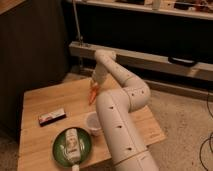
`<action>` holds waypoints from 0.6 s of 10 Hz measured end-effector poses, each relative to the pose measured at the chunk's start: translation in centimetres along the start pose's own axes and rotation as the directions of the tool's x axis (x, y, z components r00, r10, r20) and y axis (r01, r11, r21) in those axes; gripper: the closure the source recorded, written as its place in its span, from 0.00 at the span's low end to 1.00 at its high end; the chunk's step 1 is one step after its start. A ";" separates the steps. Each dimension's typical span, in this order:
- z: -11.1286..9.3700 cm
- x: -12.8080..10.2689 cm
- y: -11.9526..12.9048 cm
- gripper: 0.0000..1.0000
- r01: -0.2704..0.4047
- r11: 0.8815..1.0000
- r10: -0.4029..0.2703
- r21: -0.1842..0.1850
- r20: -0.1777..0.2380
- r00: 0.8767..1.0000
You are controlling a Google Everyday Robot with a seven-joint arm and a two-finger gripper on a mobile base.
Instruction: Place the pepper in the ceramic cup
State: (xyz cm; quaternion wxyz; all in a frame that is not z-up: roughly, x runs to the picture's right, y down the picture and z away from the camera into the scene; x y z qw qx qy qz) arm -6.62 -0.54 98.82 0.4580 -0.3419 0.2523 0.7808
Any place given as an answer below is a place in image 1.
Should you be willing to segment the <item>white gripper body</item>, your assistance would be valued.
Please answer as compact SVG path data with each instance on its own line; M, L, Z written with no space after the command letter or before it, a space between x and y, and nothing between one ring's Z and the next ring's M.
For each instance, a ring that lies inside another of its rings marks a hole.
M107 69L102 64L97 63L92 73L92 80L94 80L96 84L101 85L105 82L107 74Z

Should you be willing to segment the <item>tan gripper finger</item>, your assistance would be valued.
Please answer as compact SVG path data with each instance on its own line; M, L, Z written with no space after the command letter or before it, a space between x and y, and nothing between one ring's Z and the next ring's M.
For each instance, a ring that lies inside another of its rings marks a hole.
M90 88L93 89L96 86L96 82L94 80L90 80Z
M102 88L102 85L97 85L97 90L100 91Z

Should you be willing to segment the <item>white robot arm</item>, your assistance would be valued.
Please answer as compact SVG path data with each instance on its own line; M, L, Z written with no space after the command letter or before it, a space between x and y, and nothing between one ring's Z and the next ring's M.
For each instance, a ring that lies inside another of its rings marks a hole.
M92 86L102 85L108 73L120 85L119 89L101 92L96 98L96 112L116 171L159 171L130 116L147 104L149 86L118 64L114 51L99 49L94 57Z

